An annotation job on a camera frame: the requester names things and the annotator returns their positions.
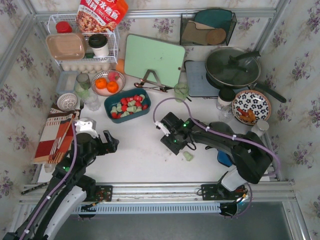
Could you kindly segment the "clear plastic cup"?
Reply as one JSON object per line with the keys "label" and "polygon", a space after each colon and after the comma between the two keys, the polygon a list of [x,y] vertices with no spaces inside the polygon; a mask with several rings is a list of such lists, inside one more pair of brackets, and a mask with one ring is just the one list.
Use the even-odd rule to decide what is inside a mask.
{"label": "clear plastic cup", "polygon": [[98,95],[95,93],[89,94],[83,101],[87,108],[93,112],[97,111],[101,106]]}

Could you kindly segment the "teal storage basket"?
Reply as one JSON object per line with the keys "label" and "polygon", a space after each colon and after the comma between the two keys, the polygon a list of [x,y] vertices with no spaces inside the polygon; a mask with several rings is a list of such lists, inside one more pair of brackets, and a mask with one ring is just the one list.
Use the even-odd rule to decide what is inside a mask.
{"label": "teal storage basket", "polygon": [[[122,105],[122,112],[117,112],[117,104],[122,104],[121,99],[127,100],[127,105]],[[146,110],[142,110],[143,105],[148,105]],[[142,88],[134,88],[127,91],[122,91],[117,94],[109,96],[104,101],[104,108],[112,122],[119,124],[149,112],[151,100],[147,92]],[[112,118],[112,113],[117,113],[118,118]]]}

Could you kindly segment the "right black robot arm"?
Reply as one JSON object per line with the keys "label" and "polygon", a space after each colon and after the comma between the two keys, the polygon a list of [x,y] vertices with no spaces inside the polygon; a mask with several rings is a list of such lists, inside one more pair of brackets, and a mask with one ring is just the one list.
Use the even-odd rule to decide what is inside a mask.
{"label": "right black robot arm", "polygon": [[258,184],[274,159],[256,133],[248,131],[236,135],[225,122],[206,125],[197,119],[183,121],[169,112],[155,124],[164,132],[160,141],[175,155],[195,144],[225,153],[231,166],[218,182],[225,191],[235,191],[246,183]]}

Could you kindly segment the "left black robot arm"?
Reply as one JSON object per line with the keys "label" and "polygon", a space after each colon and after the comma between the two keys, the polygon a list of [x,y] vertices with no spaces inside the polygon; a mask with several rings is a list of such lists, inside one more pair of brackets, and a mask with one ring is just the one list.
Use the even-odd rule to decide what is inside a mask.
{"label": "left black robot arm", "polygon": [[5,240],[53,240],[72,211],[96,191],[96,181],[86,176],[86,169],[98,156],[115,153],[119,140],[109,131],[99,136],[82,132],[74,135],[71,150],[53,171],[43,196],[20,227],[7,232]]}

